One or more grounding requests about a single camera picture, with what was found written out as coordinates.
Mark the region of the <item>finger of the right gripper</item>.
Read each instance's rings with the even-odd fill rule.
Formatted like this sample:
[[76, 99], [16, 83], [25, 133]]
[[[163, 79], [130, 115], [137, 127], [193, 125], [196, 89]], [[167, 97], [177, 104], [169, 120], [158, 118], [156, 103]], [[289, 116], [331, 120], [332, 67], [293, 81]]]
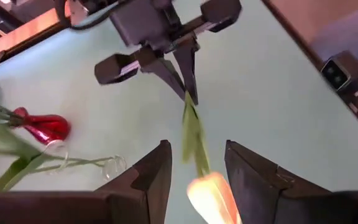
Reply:
[[173, 53], [183, 76], [185, 89], [190, 94], [195, 105], [198, 105], [195, 77], [195, 53], [198, 50], [198, 44], [186, 44], [177, 48]]
[[185, 86], [169, 60], [164, 58], [151, 58], [140, 61], [143, 73], [153, 73], [163, 80], [182, 100], [185, 99]]

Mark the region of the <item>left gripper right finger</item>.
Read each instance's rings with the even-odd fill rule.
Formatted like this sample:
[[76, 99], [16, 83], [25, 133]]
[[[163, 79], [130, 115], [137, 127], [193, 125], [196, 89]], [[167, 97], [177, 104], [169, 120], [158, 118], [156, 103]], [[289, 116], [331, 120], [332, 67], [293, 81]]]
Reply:
[[226, 141], [224, 161], [244, 224], [274, 224], [278, 201], [284, 196], [329, 192], [232, 140]]

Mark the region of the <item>green table mat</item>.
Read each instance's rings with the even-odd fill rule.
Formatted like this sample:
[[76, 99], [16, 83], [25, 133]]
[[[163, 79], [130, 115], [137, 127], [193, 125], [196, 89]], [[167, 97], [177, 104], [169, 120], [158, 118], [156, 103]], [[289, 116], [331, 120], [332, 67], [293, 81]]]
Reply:
[[[325, 189], [358, 190], [358, 119], [261, 0], [238, 21], [198, 37], [196, 82], [212, 170], [226, 173], [236, 141]], [[121, 156], [128, 166], [161, 140], [172, 146], [167, 224], [203, 224], [186, 195], [196, 177], [181, 159], [183, 101], [153, 74], [101, 86], [94, 66], [129, 49], [111, 22], [63, 30], [0, 64], [0, 104], [59, 114], [72, 125], [71, 157]]]

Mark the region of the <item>clear glass vase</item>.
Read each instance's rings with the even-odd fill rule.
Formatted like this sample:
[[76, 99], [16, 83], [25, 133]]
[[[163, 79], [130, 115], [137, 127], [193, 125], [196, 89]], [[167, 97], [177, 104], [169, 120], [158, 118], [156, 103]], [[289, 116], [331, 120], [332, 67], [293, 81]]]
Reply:
[[62, 140], [53, 140], [44, 149], [48, 156], [48, 162], [57, 164], [39, 168], [39, 172], [47, 174], [57, 174], [66, 168], [92, 165], [101, 169], [101, 176], [104, 180], [112, 180], [127, 169], [126, 160], [118, 155], [103, 157], [99, 159], [82, 159], [70, 157], [70, 149]]

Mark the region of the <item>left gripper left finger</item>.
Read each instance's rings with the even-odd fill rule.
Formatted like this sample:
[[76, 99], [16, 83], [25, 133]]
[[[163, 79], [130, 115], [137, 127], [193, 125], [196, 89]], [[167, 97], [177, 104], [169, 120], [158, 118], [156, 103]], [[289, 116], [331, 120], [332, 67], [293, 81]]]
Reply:
[[172, 181], [172, 148], [167, 140], [115, 179], [98, 188], [108, 194], [102, 224], [164, 224]]

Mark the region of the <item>red glass vase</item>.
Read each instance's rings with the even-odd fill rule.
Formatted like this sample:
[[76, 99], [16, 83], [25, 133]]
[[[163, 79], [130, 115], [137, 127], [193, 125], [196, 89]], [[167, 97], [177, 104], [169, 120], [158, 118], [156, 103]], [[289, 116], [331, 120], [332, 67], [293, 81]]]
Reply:
[[71, 124], [57, 114], [30, 115], [24, 107], [16, 108], [14, 113], [23, 119], [17, 127], [26, 129], [43, 145], [54, 140], [64, 141], [71, 131]]

